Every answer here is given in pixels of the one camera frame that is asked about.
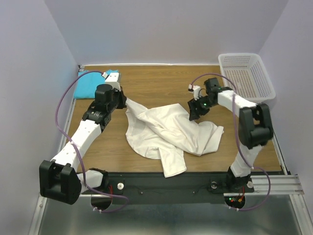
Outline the white t shirt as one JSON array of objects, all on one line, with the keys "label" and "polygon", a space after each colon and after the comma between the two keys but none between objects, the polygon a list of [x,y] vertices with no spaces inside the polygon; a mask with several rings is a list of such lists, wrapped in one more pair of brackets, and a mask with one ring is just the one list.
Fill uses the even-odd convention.
[{"label": "white t shirt", "polygon": [[196,123],[178,103],[148,109],[126,100],[129,146],[140,156],[160,160],[164,177],[187,170],[184,153],[196,156],[217,152],[224,128],[213,122]]}]

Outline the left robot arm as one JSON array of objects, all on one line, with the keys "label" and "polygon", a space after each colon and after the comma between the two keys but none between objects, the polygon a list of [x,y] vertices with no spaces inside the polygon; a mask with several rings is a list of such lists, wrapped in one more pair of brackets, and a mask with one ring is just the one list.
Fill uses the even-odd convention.
[{"label": "left robot arm", "polygon": [[113,111],[125,107],[126,97],[119,82],[97,86],[95,100],[83,114],[76,132],[67,137],[67,144],[55,157],[39,166],[41,196],[72,205],[87,190],[103,193],[108,189],[104,171],[82,168],[78,174],[76,170],[83,166],[82,158],[109,124]]}]

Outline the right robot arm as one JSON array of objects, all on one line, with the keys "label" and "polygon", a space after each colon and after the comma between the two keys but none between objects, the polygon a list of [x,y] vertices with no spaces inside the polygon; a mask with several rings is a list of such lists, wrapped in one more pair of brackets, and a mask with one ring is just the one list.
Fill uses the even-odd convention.
[{"label": "right robot arm", "polygon": [[200,86],[194,83],[188,86],[188,91],[193,94],[193,99],[188,101],[189,119],[199,119],[215,105],[232,112],[238,154],[227,171],[225,185],[228,190],[236,191],[250,184],[255,159],[273,138],[270,110],[266,104],[242,98],[235,88],[220,86],[215,77],[207,79],[204,86],[205,95],[201,94]]}]

